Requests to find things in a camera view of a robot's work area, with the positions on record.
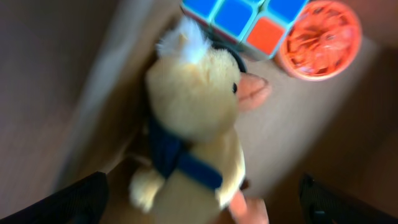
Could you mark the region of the yellow plush duck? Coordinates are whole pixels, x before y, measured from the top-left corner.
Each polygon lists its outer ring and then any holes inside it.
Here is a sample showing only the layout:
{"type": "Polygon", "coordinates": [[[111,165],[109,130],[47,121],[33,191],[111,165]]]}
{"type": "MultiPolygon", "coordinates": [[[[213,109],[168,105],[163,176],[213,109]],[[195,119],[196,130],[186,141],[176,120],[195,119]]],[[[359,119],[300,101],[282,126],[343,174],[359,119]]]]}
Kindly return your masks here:
{"type": "Polygon", "coordinates": [[[243,195],[246,165],[234,125],[241,111],[265,102],[269,82],[215,47],[189,17],[156,51],[145,75],[150,164],[133,174],[130,203],[155,223],[216,223],[223,211],[236,223],[267,223],[263,199],[243,195]]]}

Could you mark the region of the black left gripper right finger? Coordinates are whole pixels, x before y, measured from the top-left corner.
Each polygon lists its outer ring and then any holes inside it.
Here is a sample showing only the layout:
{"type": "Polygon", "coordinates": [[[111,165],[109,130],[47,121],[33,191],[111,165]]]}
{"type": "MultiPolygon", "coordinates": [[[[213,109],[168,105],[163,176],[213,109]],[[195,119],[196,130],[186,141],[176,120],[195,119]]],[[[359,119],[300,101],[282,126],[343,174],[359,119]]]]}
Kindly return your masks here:
{"type": "Polygon", "coordinates": [[[309,224],[397,223],[397,218],[378,210],[304,174],[300,181],[299,200],[303,219],[309,224]]]}

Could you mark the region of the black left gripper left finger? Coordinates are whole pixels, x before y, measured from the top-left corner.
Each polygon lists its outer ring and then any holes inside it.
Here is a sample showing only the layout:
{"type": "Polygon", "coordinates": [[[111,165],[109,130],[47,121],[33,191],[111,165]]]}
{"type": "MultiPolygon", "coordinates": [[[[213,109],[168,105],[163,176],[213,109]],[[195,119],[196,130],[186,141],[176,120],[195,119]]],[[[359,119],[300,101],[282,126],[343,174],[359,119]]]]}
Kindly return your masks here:
{"type": "Polygon", "coordinates": [[[98,224],[109,199],[106,174],[95,172],[1,219],[1,224],[98,224]]]}

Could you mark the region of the multicolour puzzle cube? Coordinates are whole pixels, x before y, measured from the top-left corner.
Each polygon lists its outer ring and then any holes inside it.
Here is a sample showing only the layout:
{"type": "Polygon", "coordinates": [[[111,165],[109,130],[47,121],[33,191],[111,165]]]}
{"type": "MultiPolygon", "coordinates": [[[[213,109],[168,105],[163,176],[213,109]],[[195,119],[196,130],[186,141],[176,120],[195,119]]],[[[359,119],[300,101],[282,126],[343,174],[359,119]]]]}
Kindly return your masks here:
{"type": "Polygon", "coordinates": [[[182,0],[213,40],[256,60],[272,59],[308,0],[182,0]]]}

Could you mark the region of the orange round ball toy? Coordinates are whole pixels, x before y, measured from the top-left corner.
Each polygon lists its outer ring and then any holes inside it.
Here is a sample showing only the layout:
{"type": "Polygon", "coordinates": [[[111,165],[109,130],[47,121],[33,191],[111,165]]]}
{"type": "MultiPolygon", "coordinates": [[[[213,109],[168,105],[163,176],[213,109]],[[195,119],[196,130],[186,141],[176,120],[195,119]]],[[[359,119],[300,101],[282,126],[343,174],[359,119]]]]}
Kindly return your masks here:
{"type": "Polygon", "coordinates": [[[312,1],[305,6],[274,57],[287,75],[318,82],[348,68],[362,44],[356,13],[340,1],[312,1]]]}

